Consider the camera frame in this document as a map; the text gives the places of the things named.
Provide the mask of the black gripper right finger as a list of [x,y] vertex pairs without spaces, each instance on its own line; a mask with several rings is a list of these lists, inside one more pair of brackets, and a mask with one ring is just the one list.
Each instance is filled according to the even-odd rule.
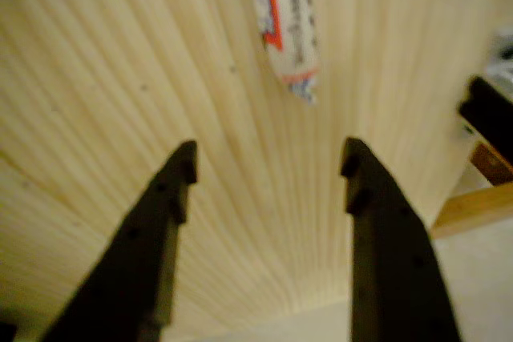
[[394,177],[364,141],[341,157],[353,218],[352,341],[460,341],[430,237]]

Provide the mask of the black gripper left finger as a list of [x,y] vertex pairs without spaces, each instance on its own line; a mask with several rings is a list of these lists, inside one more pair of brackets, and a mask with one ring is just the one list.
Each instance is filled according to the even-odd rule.
[[175,149],[43,340],[160,340],[172,320],[179,232],[197,161],[196,141]]

